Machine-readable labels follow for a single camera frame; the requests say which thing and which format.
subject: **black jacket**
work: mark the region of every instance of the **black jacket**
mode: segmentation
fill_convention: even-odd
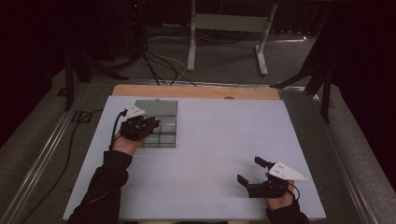
[[[119,151],[106,151],[103,166],[96,169],[87,193],[81,204],[75,208],[68,224],[117,224],[120,212],[120,188],[128,180],[126,169],[132,157]],[[300,212],[297,201],[290,206],[271,211],[267,216],[273,224],[309,223]]]

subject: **cable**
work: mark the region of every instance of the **cable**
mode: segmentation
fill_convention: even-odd
[[[193,83],[193,82],[192,82],[191,80],[189,80],[188,78],[184,77],[184,75],[186,74],[186,71],[187,71],[186,65],[185,65],[184,63],[182,63],[182,62],[180,62],[180,61],[178,61],[178,60],[175,60],[175,59],[163,57],[163,56],[158,55],[158,54],[155,54],[155,53],[153,53],[153,52],[151,52],[151,51],[149,51],[149,50],[146,50],[146,51],[147,51],[148,53],[152,54],[153,56],[155,56],[155,57],[157,57],[157,58],[159,58],[159,59],[165,61],[165,62],[166,62],[167,64],[169,64],[169,65],[163,64],[163,63],[160,63],[160,62],[157,62],[157,61],[154,61],[154,60],[152,60],[152,59],[150,59],[150,58],[148,58],[148,60],[150,60],[150,61],[152,61],[152,62],[154,62],[154,63],[160,64],[160,65],[162,65],[162,66],[164,66],[164,67],[166,67],[166,68],[169,68],[169,69],[175,71],[176,76],[175,76],[175,78],[172,80],[172,82],[169,84],[169,86],[174,85],[174,84],[175,84],[176,82],[178,82],[181,78],[184,78],[184,79],[186,79],[187,81],[189,81],[191,85],[197,87],[197,85],[196,85],[195,83]],[[180,63],[181,65],[183,65],[183,67],[184,67],[183,73],[180,74],[180,73],[176,70],[176,68],[175,68],[171,63],[169,63],[168,61],[166,61],[165,59],[172,60],[172,61],[175,61],[175,62]]]
[[[136,59],[136,61],[134,61],[134,63],[132,63],[131,65],[129,65],[127,67],[124,67],[124,68],[120,69],[118,72],[121,73],[121,72],[131,68],[132,66],[135,66],[137,64],[137,62],[139,62],[139,61]]]
[[[241,39],[247,38],[247,37],[249,37],[249,36],[251,36],[253,34],[251,32],[237,32],[237,33],[246,33],[246,36],[242,36],[242,37],[239,37],[239,38],[234,38],[234,37],[227,36],[227,35],[223,34],[220,31],[215,31],[215,33],[217,35],[220,35],[220,36],[226,38],[226,39],[231,39],[231,40],[241,40]]]
[[[268,61],[270,60],[270,58],[271,58],[271,56],[272,56],[272,50],[273,50],[273,47],[274,47],[274,44],[275,44],[275,42],[276,42],[277,37],[278,37],[278,35],[275,35],[275,38],[274,38],[274,40],[273,40],[273,44],[272,44],[271,49],[270,49],[270,55],[265,59],[265,64],[263,65],[263,67],[267,67],[267,63],[268,63]],[[267,45],[265,45],[264,55],[265,55],[265,56],[267,55]]]
[[[169,63],[168,61],[166,61],[164,57],[159,56],[159,55],[157,55],[157,54],[154,54],[154,53],[152,53],[151,51],[149,51],[149,50],[147,50],[147,49],[145,49],[145,51],[146,51],[147,53],[153,55],[154,57],[163,60],[163,61],[166,62],[169,66],[172,67],[172,70],[175,71],[175,78],[173,79],[172,83],[170,84],[170,85],[172,85],[172,84],[174,83],[174,81],[177,79],[177,76],[178,76],[178,74],[179,74],[179,72],[176,70],[176,68],[175,68],[171,63]]]
[[[168,39],[187,39],[190,38],[189,36],[157,36],[149,39],[148,41],[156,40],[156,39],[161,39],[161,38],[168,38]]]
[[[263,78],[264,78],[263,76],[260,78],[259,83],[257,83],[257,86],[255,87],[256,89],[259,88],[260,84],[262,83],[262,79],[263,79]]]
[[[297,192],[298,192],[298,198],[297,198],[296,200],[298,201],[298,200],[300,199],[300,195],[301,195],[301,194],[300,194],[300,191],[299,191],[299,190],[297,189],[297,187],[295,187],[293,184],[291,184],[291,183],[289,183],[289,182],[288,182],[288,184],[291,185],[294,189],[297,190]]]
[[[242,37],[240,37],[240,38],[230,38],[230,37],[226,37],[225,35],[221,35],[220,34],[220,32],[218,32],[218,31],[214,31],[213,32],[213,35],[217,38],[217,40],[218,40],[218,42],[215,42],[215,41],[212,41],[212,40],[207,40],[207,39],[204,39],[204,38],[202,38],[201,40],[203,41],[203,42],[206,42],[206,44],[201,44],[201,45],[198,45],[198,46],[202,46],[202,45],[217,45],[217,44],[233,44],[233,43],[236,43],[236,42],[239,42],[239,41],[241,41],[241,40],[244,40],[244,39],[247,39],[247,38],[249,38],[251,35],[252,35],[252,33],[246,33],[244,36],[242,36]],[[232,41],[226,41],[226,42],[222,42],[221,41],[221,37],[225,37],[225,38],[229,38],[229,39],[232,39]]]
[[[154,56],[156,56],[157,58],[162,59],[162,60],[165,61],[166,63],[168,63],[168,64],[172,67],[172,69],[176,72],[175,78],[172,80],[171,84],[169,84],[170,86],[172,86],[175,82],[177,82],[179,79],[181,79],[181,78],[184,76],[184,74],[186,73],[187,67],[186,67],[186,65],[185,65],[184,63],[182,63],[182,62],[180,62],[180,61],[178,61],[178,60],[172,59],[172,58],[167,58],[167,57],[164,57],[164,56],[155,54],[155,53],[153,53],[153,52],[151,52],[151,51],[149,51],[149,50],[147,50],[147,52],[150,53],[150,54],[152,54],[152,55],[154,55]],[[176,63],[181,64],[181,65],[183,66],[183,68],[184,68],[183,73],[180,74],[180,73],[176,70],[176,68],[175,68],[172,64],[170,64],[168,61],[166,61],[165,59],[171,60],[171,61],[174,61],[174,62],[176,62]]]
[[[114,139],[114,135],[116,135],[116,129],[117,129],[117,124],[119,123],[119,119],[121,116],[125,117],[127,112],[128,110],[125,109],[124,111],[120,112],[117,115],[116,121],[114,122],[113,133],[111,134],[111,138],[110,138],[110,146],[108,147],[108,150],[110,151],[113,150],[113,143],[117,140],[117,138]]]
[[[138,55],[138,54],[137,55],[136,54],[129,55],[128,62],[111,65],[108,68],[117,70],[117,69],[124,68],[125,66],[131,65],[131,64],[135,65],[135,63],[137,62],[139,57],[140,57],[140,55]]]
[[[94,110],[92,112],[89,112],[88,114],[86,114],[84,117],[82,117],[81,120],[84,120],[85,118],[87,118],[88,116],[97,113],[97,112],[101,112],[103,111],[103,109],[98,109],[98,110]],[[49,191],[44,195],[44,197],[35,205],[35,207],[30,211],[30,213],[25,217],[25,219],[21,222],[21,224],[25,223],[27,221],[27,219],[29,219],[29,217],[35,212],[35,210],[47,199],[48,196],[50,196],[50,194],[52,193],[52,191],[56,188],[56,186],[59,184],[59,182],[61,181],[62,177],[64,176],[64,173],[67,170],[67,167],[69,165],[70,162],[70,157],[71,157],[71,152],[72,152],[72,145],[73,145],[73,140],[74,140],[74,136],[77,130],[78,125],[80,124],[80,122],[78,121],[77,125],[75,126],[75,128],[73,129],[72,135],[70,137],[70,141],[69,141],[69,147],[68,147],[68,151],[67,151],[67,159],[66,159],[66,164],[64,165],[64,168],[61,172],[61,174],[59,175],[58,179],[55,181],[55,183],[52,185],[52,187],[49,189]]]
[[[254,72],[252,75],[250,75],[249,77],[245,78],[243,81],[239,82],[236,86],[234,86],[235,88],[239,87],[240,85],[242,85],[242,83],[246,82],[247,80],[249,80],[251,77],[253,77],[254,75],[259,74],[258,72]]]
[[[160,77],[160,76],[158,76],[157,73],[154,71],[154,68],[153,68],[153,67],[151,66],[151,64],[149,63],[149,59],[148,59],[148,57],[147,57],[145,51],[142,51],[141,55],[142,55],[142,57],[146,60],[147,66],[148,66],[148,68],[149,68],[151,74],[152,74],[153,77],[155,78],[155,81],[157,82],[157,84],[158,84],[159,86],[161,85],[161,84],[160,84],[160,81],[158,80],[158,78],[159,78],[159,79],[163,82],[163,84],[165,84],[165,85],[167,86],[167,84],[166,84],[166,82],[163,80],[163,78]]]

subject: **person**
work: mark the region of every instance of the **person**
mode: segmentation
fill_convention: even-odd
[[[145,139],[131,141],[119,133],[114,139],[112,148],[104,152],[103,165],[96,169],[87,193],[67,220],[68,224],[119,223],[120,189],[128,180],[126,169]],[[266,213],[272,224],[309,223],[293,195],[285,193],[282,198],[265,200]]]

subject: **white tabletop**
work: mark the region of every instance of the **white tabletop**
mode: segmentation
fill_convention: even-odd
[[[64,219],[79,205],[102,165],[116,116],[138,99],[110,96],[99,121]],[[236,175],[261,183],[259,156],[282,161],[306,175],[296,181],[300,206],[310,218],[326,217],[283,101],[160,98],[178,100],[177,147],[138,149],[122,187],[120,219],[259,220],[264,199],[249,199]]]

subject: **metal rail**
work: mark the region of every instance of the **metal rail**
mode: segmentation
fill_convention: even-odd
[[[358,214],[361,217],[361,222],[367,224],[378,223],[373,213],[373,210],[367,204],[366,199],[361,193],[358,183],[356,182],[355,176],[352,173],[352,169],[349,163],[347,162],[346,155],[344,154],[338,142],[334,141],[335,135],[329,127],[329,125],[331,124],[325,123],[321,116],[320,101],[318,96],[312,95],[312,97],[310,97],[310,101],[315,110],[315,113],[317,114],[318,123],[321,125],[323,131],[328,136],[327,140],[330,148],[332,149],[331,153],[334,156],[335,162],[338,165],[338,169],[341,173],[341,176],[344,178],[344,183],[346,184],[346,188],[349,191],[349,195],[351,196],[351,199],[355,204]]]
[[[76,104],[80,97],[85,93],[87,89],[87,84],[80,84],[78,90],[76,92],[76,100],[70,107],[68,112],[64,112],[61,116],[58,124],[56,125],[54,131],[49,137],[47,144],[41,150],[40,155],[35,160],[34,164],[30,168],[29,172],[23,179],[21,185],[19,186],[17,192],[11,200],[11,203],[8,205],[5,213],[0,218],[0,223],[2,224],[13,224],[19,218],[23,207],[26,205],[26,202],[29,200],[30,195],[32,194],[35,185],[37,184],[40,176],[43,174],[47,164],[50,161],[50,158],[58,146],[59,141],[64,135],[64,131],[66,130],[70,120],[73,117]]]

